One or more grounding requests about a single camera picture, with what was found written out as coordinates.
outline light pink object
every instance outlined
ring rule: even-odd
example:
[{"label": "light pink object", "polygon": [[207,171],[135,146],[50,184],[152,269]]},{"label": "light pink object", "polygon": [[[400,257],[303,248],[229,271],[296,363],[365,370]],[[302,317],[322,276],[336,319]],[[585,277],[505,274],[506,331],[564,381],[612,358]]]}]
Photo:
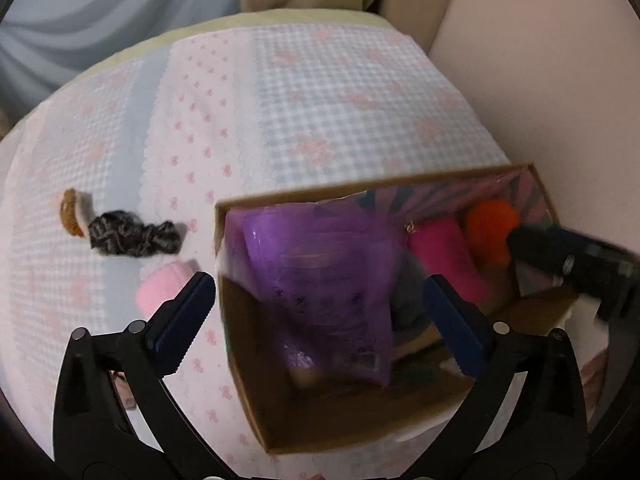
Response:
[{"label": "light pink object", "polygon": [[174,262],[160,267],[140,285],[136,303],[142,316],[149,320],[166,300],[172,300],[194,275],[185,262]]},{"label": "light pink object", "polygon": [[407,246],[429,274],[442,274],[463,300],[478,303],[488,294],[455,216],[418,225],[407,237]]}]

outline purple plastic bag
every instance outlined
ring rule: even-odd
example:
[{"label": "purple plastic bag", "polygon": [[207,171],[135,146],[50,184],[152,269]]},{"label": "purple plastic bag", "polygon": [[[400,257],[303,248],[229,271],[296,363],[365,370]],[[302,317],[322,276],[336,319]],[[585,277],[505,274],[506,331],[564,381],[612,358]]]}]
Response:
[{"label": "purple plastic bag", "polygon": [[289,366],[388,384],[400,240],[366,212],[283,204],[244,218],[259,299]]}]

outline dark patterned scrunchie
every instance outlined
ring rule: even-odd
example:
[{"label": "dark patterned scrunchie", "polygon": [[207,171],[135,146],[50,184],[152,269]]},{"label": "dark patterned scrunchie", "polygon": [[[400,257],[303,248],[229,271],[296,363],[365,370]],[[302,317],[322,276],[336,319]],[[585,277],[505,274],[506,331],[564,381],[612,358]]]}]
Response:
[{"label": "dark patterned scrunchie", "polygon": [[126,211],[109,211],[89,224],[91,248],[101,254],[140,258],[156,253],[176,254],[180,251],[180,233],[173,222],[156,226],[143,224]]}]

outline blue gripper pad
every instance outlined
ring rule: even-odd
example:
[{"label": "blue gripper pad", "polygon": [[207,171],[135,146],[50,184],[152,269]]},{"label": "blue gripper pad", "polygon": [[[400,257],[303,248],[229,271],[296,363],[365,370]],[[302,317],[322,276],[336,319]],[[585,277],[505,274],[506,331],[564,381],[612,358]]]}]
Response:
[{"label": "blue gripper pad", "polygon": [[216,282],[196,272],[174,300],[165,301],[148,323],[146,347],[160,377],[175,374],[216,301]]},{"label": "blue gripper pad", "polygon": [[424,280],[422,301],[462,373],[477,379],[495,347],[491,322],[440,274]]}]

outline orange pom-pom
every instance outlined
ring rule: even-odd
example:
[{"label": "orange pom-pom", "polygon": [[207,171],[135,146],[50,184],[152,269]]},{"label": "orange pom-pom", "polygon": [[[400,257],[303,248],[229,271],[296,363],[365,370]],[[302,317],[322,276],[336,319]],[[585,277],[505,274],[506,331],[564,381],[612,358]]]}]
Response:
[{"label": "orange pom-pom", "polygon": [[518,212],[506,200],[484,200],[473,206],[465,218],[469,252],[480,265],[506,267],[511,261],[507,236],[520,225]]}]

